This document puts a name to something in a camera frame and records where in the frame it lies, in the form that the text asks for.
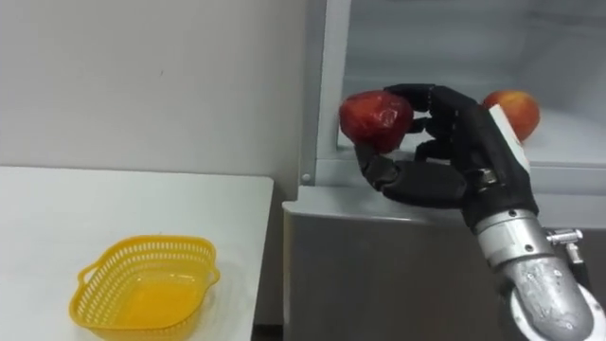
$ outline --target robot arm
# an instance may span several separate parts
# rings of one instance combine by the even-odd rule
[[[530,340],[604,340],[596,314],[567,264],[556,257],[540,225],[524,152],[500,107],[489,110],[453,89],[398,84],[418,118],[409,133],[434,139],[417,146],[415,160],[392,161],[355,146],[363,176],[387,198],[413,206],[458,208],[477,237],[518,332]],[[427,158],[450,161],[427,163]]]

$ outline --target red apple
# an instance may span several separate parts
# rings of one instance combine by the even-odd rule
[[[367,143],[378,153],[397,149],[413,122],[406,99],[376,90],[353,95],[339,108],[339,123],[353,143]]]
[[[509,124],[511,124],[511,128],[513,128],[513,132],[518,136],[520,141],[527,139],[539,125],[539,121],[541,120],[539,104],[524,91],[495,91],[488,95],[482,103],[487,109],[490,109],[495,104],[501,105],[509,120]]]

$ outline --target basket handle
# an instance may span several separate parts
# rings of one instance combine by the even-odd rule
[[[78,285],[80,287],[84,286],[86,284],[86,276],[91,273],[93,270],[97,270],[98,268],[98,261],[94,262],[90,265],[88,265],[87,267],[85,267],[84,269],[82,269],[82,271],[80,271],[80,273],[78,274]]]

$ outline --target black robotic finger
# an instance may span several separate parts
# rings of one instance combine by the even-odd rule
[[[425,127],[429,123],[429,117],[421,117],[415,118],[413,120],[413,124],[408,129],[407,134],[417,134],[422,133],[425,130]]]
[[[431,92],[430,113],[454,121],[458,112],[477,106],[477,101],[448,86],[435,86]]]
[[[461,207],[467,184],[448,165],[393,161],[376,154],[367,145],[355,146],[366,181],[391,200],[413,206]]]
[[[383,90],[408,100],[413,110],[426,113],[430,109],[430,98],[435,84],[396,84]]]
[[[415,161],[426,161],[428,158],[450,160],[453,147],[450,141],[431,140],[420,143],[415,150]]]

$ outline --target plastic mesh basket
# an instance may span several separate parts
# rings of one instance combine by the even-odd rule
[[[197,325],[207,289],[219,280],[215,258],[215,247],[202,238],[119,242],[80,272],[69,313],[105,340],[185,340]]]

